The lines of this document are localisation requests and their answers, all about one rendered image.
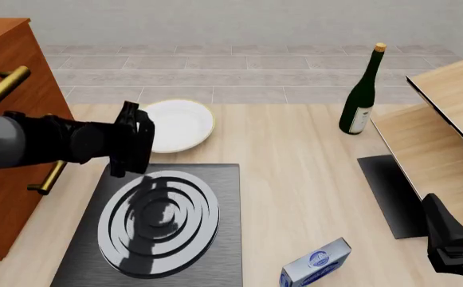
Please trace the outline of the flat black stove plate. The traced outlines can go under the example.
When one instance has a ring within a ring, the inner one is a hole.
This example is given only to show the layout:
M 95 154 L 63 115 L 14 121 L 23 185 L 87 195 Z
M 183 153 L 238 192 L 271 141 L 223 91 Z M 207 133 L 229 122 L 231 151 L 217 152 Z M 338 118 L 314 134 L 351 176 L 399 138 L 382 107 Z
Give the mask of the flat black stove plate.
M 50 287 L 242 287 L 240 167 L 105 171 Z

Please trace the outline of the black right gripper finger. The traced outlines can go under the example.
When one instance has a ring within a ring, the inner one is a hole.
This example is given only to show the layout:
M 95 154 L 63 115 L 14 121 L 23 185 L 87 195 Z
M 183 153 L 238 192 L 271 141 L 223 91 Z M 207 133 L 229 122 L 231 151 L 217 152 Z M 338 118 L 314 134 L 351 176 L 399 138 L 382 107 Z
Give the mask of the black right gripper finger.
M 422 200 L 428 229 L 428 248 L 463 248 L 463 225 L 447 210 L 443 202 L 429 193 Z

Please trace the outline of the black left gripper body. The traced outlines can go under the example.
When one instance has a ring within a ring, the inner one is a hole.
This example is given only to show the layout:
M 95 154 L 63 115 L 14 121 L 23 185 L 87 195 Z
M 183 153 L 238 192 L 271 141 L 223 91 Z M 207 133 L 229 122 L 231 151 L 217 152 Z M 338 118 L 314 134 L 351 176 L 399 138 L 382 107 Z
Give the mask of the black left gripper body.
M 148 167 L 155 138 L 155 124 L 139 104 L 125 101 L 115 123 L 110 155 L 110 175 L 143 174 Z

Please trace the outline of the blue and white printed box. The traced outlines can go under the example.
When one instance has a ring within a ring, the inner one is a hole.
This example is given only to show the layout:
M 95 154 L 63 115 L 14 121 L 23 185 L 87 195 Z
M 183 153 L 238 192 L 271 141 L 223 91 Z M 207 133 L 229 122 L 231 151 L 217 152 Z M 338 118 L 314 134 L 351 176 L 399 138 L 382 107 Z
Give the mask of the blue and white printed box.
M 341 267 L 350 253 L 351 247 L 344 238 L 337 238 L 285 265 L 281 270 L 279 286 L 306 287 Z

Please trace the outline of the pale wooden rack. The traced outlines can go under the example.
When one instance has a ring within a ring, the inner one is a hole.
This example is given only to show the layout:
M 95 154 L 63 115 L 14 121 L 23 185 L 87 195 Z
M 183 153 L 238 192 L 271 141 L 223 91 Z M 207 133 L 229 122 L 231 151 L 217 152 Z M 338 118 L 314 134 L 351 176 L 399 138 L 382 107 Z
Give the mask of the pale wooden rack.
M 406 81 L 423 104 L 371 122 L 418 198 L 435 194 L 463 225 L 463 60 Z

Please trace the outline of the wooden cabinet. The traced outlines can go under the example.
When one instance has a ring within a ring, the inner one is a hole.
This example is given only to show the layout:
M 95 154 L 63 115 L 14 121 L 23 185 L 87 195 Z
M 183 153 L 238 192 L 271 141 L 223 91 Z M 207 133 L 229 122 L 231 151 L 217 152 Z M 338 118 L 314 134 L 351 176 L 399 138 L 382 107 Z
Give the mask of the wooden cabinet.
M 28 18 L 0 18 L 0 115 L 12 111 L 72 119 L 29 22 Z M 27 188 L 61 169 L 57 163 L 0 169 L 0 260 L 41 200 L 37 191 Z

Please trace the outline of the dark green wine bottle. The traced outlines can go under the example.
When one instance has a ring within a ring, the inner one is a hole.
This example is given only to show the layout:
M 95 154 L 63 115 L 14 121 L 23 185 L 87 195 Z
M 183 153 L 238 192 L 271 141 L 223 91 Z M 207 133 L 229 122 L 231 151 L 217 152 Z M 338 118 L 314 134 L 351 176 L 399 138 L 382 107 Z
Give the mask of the dark green wine bottle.
M 375 45 L 367 68 L 360 81 L 348 95 L 339 119 L 339 129 L 348 135 L 358 135 L 366 127 L 375 102 L 375 79 L 386 45 Z

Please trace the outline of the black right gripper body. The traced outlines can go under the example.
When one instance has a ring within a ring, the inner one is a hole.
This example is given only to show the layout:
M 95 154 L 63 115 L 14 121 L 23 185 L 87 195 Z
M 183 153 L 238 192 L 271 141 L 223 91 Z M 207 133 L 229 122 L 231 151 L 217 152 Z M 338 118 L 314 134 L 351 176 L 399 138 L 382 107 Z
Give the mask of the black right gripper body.
M 463 246 L 442 246 L 428 237 L 428 258 L 435 272 L 463 274 Z

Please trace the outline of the white plate with gold rim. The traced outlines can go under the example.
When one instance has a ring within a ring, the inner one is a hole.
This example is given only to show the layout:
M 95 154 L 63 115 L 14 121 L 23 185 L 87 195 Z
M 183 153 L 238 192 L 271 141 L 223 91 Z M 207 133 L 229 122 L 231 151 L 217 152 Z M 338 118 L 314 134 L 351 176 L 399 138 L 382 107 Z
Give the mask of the white plate with gold rim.
M 139 108 L 155 124 L 151 151 L 157 154 L 189 150 L 203 143 L 214 130 L 214 114 L 199 102 L 163 100 Z

